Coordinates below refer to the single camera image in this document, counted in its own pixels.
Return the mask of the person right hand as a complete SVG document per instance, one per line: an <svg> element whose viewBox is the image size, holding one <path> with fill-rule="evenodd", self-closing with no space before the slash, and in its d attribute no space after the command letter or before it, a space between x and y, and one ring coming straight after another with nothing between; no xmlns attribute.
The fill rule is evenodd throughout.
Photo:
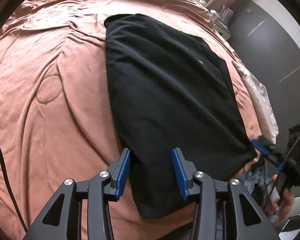
<svg viewBox="0 0 300 240"><path fill-rule="evenodd" d="M295 195L291 189L285 188L282 193L282 201L279 205L278 202L269 201L265 207L266 215L275 215L276 219L272 222L274 228L278 228L285 224L288 215L294 205Z"/></svg>

